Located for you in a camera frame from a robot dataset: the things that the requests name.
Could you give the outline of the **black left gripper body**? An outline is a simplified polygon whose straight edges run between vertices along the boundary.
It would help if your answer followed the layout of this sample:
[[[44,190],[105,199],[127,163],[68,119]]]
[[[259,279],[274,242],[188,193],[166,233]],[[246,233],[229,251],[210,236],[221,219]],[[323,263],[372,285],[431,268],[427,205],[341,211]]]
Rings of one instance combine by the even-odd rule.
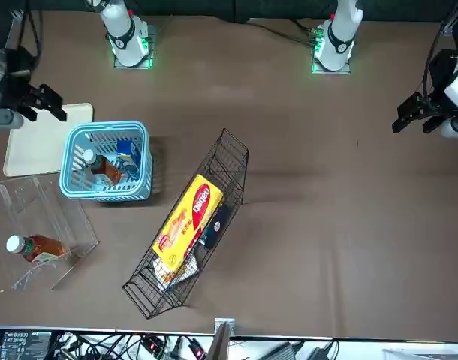
[[[423,92],[421,118],[431,116],[444,116],[451,118],[458,114],[458,107],[444,93],[444,88],[434,88],[432,91]]]

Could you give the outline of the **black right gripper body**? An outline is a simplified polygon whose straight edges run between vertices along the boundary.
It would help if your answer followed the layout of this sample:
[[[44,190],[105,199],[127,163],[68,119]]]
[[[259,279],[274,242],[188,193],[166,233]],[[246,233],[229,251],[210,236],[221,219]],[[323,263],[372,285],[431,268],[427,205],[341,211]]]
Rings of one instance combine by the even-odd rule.
[[[6,64],[0,64],[0,108],[16,110],[19,107],[39,108],[36,88],[30,82],[35,63],[16,64],[10,72]]]

